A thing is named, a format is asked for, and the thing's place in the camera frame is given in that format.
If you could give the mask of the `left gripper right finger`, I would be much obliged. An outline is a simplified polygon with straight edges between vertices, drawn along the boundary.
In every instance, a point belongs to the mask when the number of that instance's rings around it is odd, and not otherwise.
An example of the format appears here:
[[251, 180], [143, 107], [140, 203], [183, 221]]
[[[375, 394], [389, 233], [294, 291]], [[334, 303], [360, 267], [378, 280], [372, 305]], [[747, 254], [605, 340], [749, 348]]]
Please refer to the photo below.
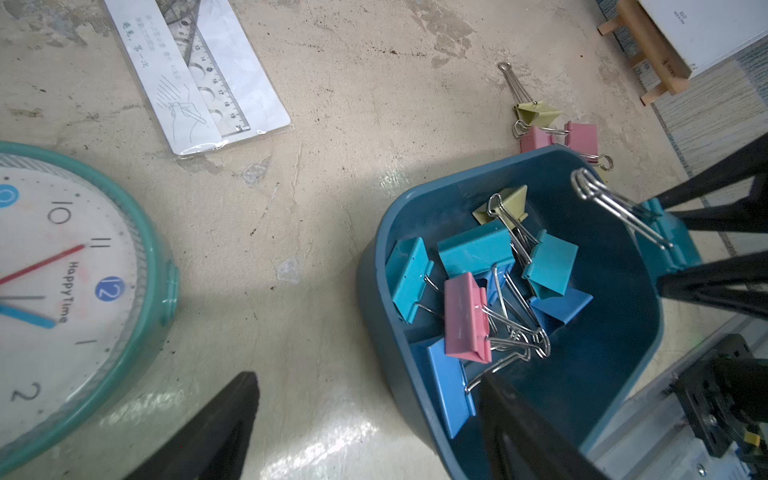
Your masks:
[[512, 386], [482, 376], [480, 418], [495, 479], [604, 479]]

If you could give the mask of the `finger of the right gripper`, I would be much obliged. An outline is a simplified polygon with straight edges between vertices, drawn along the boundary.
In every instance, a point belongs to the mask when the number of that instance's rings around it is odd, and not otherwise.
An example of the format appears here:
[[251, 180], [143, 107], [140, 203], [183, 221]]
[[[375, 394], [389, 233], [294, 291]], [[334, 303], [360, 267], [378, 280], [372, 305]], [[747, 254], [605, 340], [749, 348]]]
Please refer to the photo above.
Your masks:
[[660, 276], [661, 297], [767, 319], [767, 252], [733, 257]]
[[749, 194], [727, 205], [681, 211], [676, 217], [690, 230], [767, 232], [767, 136], [762, 135], [688, 181], [657, 196], [673, 207], [750, 179]]

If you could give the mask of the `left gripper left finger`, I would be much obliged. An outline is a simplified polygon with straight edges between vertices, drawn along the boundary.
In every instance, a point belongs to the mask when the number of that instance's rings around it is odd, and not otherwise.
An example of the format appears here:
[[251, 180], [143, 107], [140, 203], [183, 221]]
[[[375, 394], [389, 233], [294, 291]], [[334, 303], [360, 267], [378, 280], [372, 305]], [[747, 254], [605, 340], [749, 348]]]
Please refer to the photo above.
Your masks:
[[130, 479], [238, 479], [258, 411], [260, 390], [252, 371], [236, 375]]

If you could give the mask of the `teal binder clip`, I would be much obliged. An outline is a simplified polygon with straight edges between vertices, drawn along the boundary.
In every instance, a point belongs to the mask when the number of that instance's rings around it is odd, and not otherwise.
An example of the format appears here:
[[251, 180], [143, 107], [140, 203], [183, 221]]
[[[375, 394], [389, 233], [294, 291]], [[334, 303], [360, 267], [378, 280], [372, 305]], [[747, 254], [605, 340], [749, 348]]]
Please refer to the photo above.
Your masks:
[[437, 248], [448, 276], [457, 277], [465, 273], [484, 274], [494, 265], [514, 264], [510, 243], [506, 226], [494, 220], [442, 240]]
[[493, 194], [486, 213], [500, 219], [510, 235], [512, 251], [522, 264], [522, 278], [538, 299], [563, 297], [575, 264], [578, 246], [541, 229], [533, 235]]
[[666, 212], [657, 198], [636, 203], [611, 190], [586, 168], [574, 170], [570, 181], [581, 199], [597, 203], [635, 233], [652, 280], [703, 264], [688, 228]]
[[434, 262], [422, 237], [400, 239], [395, 243], [385, 264], [385, 273], [392, 301], [404, 322], [412, 324], [419, 309], [432, 312], [421, 304], [427, 287], [443, 293], [430, 277], [433, 269]]

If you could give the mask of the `blue binder clip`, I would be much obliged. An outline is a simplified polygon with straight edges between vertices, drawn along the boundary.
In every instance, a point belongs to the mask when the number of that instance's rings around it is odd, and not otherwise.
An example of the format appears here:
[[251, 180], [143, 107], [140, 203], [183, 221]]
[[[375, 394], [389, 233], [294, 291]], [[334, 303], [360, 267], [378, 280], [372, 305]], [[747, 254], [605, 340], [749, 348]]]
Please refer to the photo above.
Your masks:
[[493, 362], [491, 348], [491, 338], [483, 334], [467, 344], [452, 338], [435, 337], [410, 345], [429, 399], [450, 439], [455, 438], [465, 423], [476, 415], [471, 394], [474, 384], [467, 379], [465, 363], [499, 366], [499, 362]]
[[531, 307], [544, 330], [553, 333], [577, 317], [593, 299], [591, 294], [568, 287], [561, 297], [534, 298]]
[[501, 318], [507, 319], [530, 330], [538, 330], [541, 325], [531, 306], [530, 299], [520, 286], [521, 281], [515, 275], [514, 263], [495, 264], [482, 274], [488, 287], [489, 307]]

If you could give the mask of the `teal plastic storage box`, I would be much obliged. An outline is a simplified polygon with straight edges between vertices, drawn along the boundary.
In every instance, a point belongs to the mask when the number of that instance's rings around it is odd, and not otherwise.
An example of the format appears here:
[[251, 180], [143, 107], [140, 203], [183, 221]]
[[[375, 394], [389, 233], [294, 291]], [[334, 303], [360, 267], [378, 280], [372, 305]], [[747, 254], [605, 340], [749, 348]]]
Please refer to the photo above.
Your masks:
[[439, 241], [471, 228], [472, 211], [493, 193], [526, 186], [526, 226], [577, 245], [571, 282], [592, 301], [552, 334], [550, 357], [515, 362], [498, 378], [587, 452], [657, 350], [663, 312], [634, 236], [575, 194], [570, 176], [583, 166], [577, 154], [552, 146], [422, 184], [390, 205], [362, 253], [357, 299], [381, 370], [404, 421], [454, 479], [491, 475], [481, 423], [470, 419], [455, 438], [445, 432], [411, 352], [442, 333], [437, 293], [428, 289], [425, 308], [413, 323], [404, 322], [391, 299], [386, 261], [400, 239], [420, 237], [435, 251]]

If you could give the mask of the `green round alarm clock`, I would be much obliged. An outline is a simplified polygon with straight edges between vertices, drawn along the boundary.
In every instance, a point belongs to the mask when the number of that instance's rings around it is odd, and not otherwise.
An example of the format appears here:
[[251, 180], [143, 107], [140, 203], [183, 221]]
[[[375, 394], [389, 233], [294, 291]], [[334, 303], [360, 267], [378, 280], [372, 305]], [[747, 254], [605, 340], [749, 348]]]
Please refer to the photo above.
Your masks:
[[145, 210], [68, 156], [1, 146], [1, 471], [61, 442], [144, 373], [180, 273]]

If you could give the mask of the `packaged ruler card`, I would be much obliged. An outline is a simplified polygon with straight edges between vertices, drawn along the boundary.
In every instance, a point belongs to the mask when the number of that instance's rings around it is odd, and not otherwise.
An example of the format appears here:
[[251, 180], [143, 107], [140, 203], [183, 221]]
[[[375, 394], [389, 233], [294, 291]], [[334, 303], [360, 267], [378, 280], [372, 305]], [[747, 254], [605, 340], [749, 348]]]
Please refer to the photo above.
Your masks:
[[105, 4], [179, 157], [288, 128], [290, 116], [227, 1]]

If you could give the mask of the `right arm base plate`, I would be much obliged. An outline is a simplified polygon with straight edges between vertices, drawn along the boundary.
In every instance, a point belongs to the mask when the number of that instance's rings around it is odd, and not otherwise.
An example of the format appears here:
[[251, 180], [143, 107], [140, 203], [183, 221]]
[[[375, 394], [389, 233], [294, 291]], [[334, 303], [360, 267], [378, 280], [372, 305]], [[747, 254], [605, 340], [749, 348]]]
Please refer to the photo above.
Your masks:
[[752, 353], [740, 334], [725, 335], [672, 384], [696, 438], [710, 456], [721, 458], [732, 445], [742, 460], [767, 465], [767, 361]]

